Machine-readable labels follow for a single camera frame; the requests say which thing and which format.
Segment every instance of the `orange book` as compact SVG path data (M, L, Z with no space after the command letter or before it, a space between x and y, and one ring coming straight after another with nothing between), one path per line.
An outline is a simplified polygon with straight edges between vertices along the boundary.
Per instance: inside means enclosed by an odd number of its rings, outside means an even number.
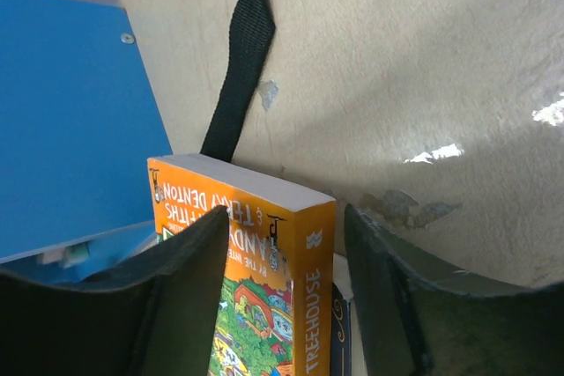
M217 205L229 212L208 374L327 376L335 199L200 154L148 162L163 240Z

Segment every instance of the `dark blue book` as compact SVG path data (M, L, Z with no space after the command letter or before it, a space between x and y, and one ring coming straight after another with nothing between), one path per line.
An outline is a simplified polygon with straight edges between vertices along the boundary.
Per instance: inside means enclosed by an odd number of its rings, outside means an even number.
M351 376L351 303L333 284L330 376Z
M330 376L367 376L348 263L333 256Z

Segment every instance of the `book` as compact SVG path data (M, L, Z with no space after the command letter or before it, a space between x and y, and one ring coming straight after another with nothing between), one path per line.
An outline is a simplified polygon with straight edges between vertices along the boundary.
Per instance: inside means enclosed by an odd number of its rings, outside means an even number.
M151 158L148 173L161 241L227 207L208 374L327 376L335 199L200 154Z
M140 253L155 238L154 222L150 220L102 233L86 242L0 263L0 269L44 284L78 283Z
M0 11L11 12L0 22L0 62L11 64L0 71L0 134L10 134L0 264L35 265L152 220L145 161L172 149L137 44L119 41L132 33L127 13L72 0L0 0Z
M330 376L367 376L348 262L334 254Z

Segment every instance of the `black strap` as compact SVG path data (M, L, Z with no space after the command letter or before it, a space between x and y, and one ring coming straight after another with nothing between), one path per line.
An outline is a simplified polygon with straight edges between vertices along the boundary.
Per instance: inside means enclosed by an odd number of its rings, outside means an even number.
M266 0L239 0L229 26L229 64L202 154L231 161L275 26Z

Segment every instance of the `publisher logo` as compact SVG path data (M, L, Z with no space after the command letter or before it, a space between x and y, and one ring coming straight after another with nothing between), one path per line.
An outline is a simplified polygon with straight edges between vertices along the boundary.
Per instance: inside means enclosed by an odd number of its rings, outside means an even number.
M306 248L310 250L314 247L319 247L323 241L323 230L312 232L311 235L306 237Z

